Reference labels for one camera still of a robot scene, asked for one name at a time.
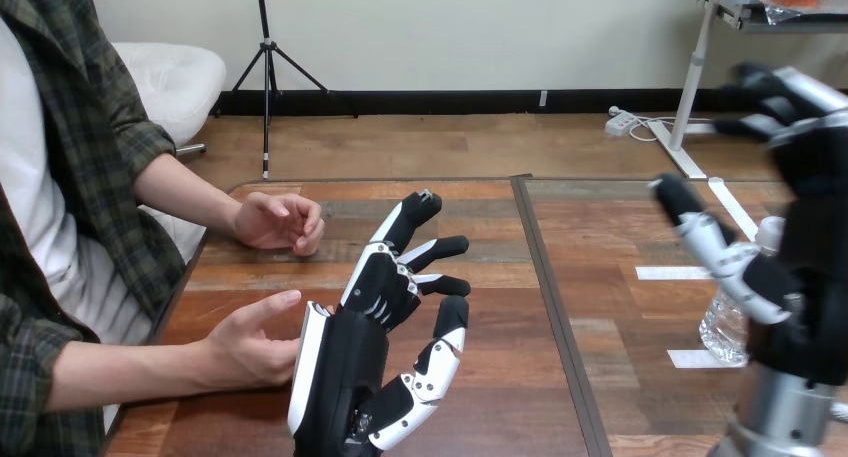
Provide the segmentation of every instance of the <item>wooden table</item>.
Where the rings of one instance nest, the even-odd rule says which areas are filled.
[[[233,310],[285,289],[300,289],[302,302],[271,322],[266,333],[281,339],[299,336],[305,302],[337,304],[363,244],[400,199],[424,188],[441,195],[444,206],[419,229],[415,242],[458,234],[471,240],[464,256],[432,266],[434,272],[473,283],[470,327],[445,400],[390,455],[587,455],[509,180],[242,186],[233,194],[238,199],[251,191],[297,192],[320,202],[327,222],[321,250],[300,261],[287,252],[209,238],[162,343],[201,339]],[[386,381],[411,369],[430,341],[440,300],[425,298],[390,334]],[[291,455],[293,441],[285,424],[290,390],[133,406],[108,455]]]
[[[778,214],[779,184],[729,183],[755,221]],[[709,281],[643,281],[636,266],[697,265],[641,181],[468,180],[262,183],[325,209],[320,252],[300,261],[222,238],[202,249],[162,343],[203,338],[233,310],[297,288],[301,305],[269,337],[300,333],[306,300],[338,302],[362,245],[399,199],[429,188],[444,208],[416,242],[465,234],[464,256],[434,264],[472,282],[466,351],[439,410],[392,456],[703,457],[720,438],[741,370],[677,369],[667,350],[703,349],[697,327]],[[710,210],[732,220],[705,183]],[[386,381],[429,341],[439,297],[390,334]],[[274,455],[292,452],[290,386],[131,406],[110,456]],[[848,393],[842,400],[848,399]],[[848,448],[834,425],[825,450]]]
[[[694,186],[738,230],[707,184]],[[727,188],[757,223],[789,198],[777,183]],[[573,335],[569,350],[581,361],[570,382],[597,403],[612,454],[706,455],[724,432],[742,370],[678,369],[667,351],[704,349],[698,324],[715,282],[639,280],[636,266],[698,265],[647,182],[535,180],[527,191]],[[848,426],[833,424],[823,449],[845,455]]]

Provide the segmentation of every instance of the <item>power strip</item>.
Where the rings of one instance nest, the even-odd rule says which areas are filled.
[[[619,111],[615,117],[611,118],[607,121],[607,125],[605,127],[608,134],[622,136],[628,132],[633,127],[639,125],[639,119],[631,114],[630,112]]]

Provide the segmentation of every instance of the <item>human hand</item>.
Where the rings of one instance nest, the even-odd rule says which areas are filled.
[[[262,322],[292,308],[300,292],[290,290],[246,305],[218,324],[198,342],[207,356],[209,385],[236,389],[282,385],[294,372],[300,339],[271,340]]]
[[[297,194],[247,196],[232,224],[233,234],[257,249],[291,247],[295,255],[318,250],[324,235],[321,206]]]

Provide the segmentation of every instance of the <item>silver robotic arm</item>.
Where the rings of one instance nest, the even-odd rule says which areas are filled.
[[[848,97],[792,68],[741,65],[735,80],[762,113],[713,125],[768,143],[793,194],[778,254],[735,243],[677,177],[652,184],[686,247],[749,317],[748,367],[709,455],[819,457],[848,378]]]
[[[418,428],[447,392],[465,344],[471,288],[460,279],[417,272],[464,253],[468,240],[434,239],[399,255],[440,209],[441,199],[429,191],[408,196],[365,246],[338,311],[331,315],[308,303],[288,419],[296,456],[380,455]],[[381,389],[386,334],[430,293],[447,295],[434,340],[418,356],[414,374]]]

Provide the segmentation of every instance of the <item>plaid shirt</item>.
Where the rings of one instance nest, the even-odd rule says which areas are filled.
[[[155,321],[185,267],[165,231],[138,209],[132,184],[174,143],[147,120],[92,0],[0,0],[0,14],[35,76],[49,168],[66,210],[81,234],[106,247]],[[0,187],[0,455],[99,452],[102,409],[44,412],[54,360],[72,340],[97,337],[59,308]]]

